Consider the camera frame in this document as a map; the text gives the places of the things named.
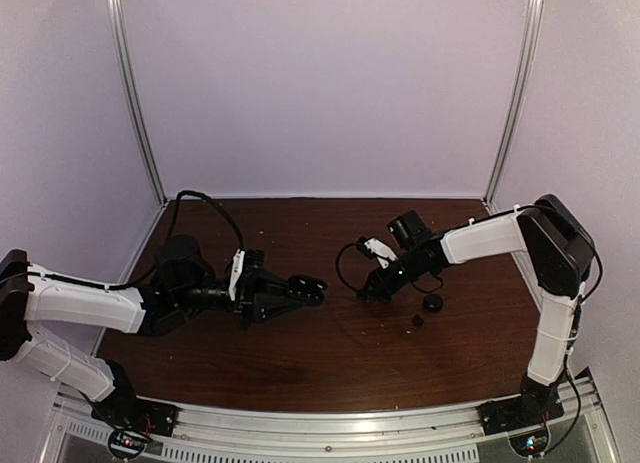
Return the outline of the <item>black earbud charging case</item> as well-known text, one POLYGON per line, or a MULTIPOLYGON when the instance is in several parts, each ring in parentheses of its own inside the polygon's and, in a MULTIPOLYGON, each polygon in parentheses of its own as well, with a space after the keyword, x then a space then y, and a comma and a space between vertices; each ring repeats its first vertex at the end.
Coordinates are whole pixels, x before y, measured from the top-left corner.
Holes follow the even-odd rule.
POLYGON ((306 290, 286 291, 286 295, 304 306, 315 307, 324 302, 327 289, 328 284, 324 280, 309 276, 306 290))

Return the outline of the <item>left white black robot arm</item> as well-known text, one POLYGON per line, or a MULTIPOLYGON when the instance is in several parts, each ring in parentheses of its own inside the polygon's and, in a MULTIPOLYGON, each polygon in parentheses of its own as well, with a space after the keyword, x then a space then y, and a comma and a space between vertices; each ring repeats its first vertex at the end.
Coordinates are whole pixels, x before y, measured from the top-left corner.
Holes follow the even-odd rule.
POLYGON ((41 322, 159 337, 202 312, 222 311, 247 328, 319 306, 326 289, 324 281, 307 275, 274 275, 265 269, 260 250, 237 250, 230 270, 219 277, 191 235, 169 238, 156 252, 149 277, 122 285, 52 273, 14 249, 1 262, 1 358, 25 362, 75 388, 108 425, 138 430, 153 425, 153 412, 137 396, 124 368, 82 352, 41 322))

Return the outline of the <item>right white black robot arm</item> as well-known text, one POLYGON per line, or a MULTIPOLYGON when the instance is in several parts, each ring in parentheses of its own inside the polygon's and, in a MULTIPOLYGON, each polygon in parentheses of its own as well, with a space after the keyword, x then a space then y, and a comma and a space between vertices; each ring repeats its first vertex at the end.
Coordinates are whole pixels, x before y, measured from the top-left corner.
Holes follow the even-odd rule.
POLYGON ((362 239, 359 250, 378 261, 359 298, 388 301, 405 286, 453 265, 507 253, 528 256, 541 298, 534 350, 521 380, 520 395, 505 405, 519 423, 537 423, 549 413, 569 352, 579 331, 580 306, 596 259, 593 239, 553 194, 535 203, 458 227, 433 232, 415 211, 388 225, 402 254, 376 238, 362 239))

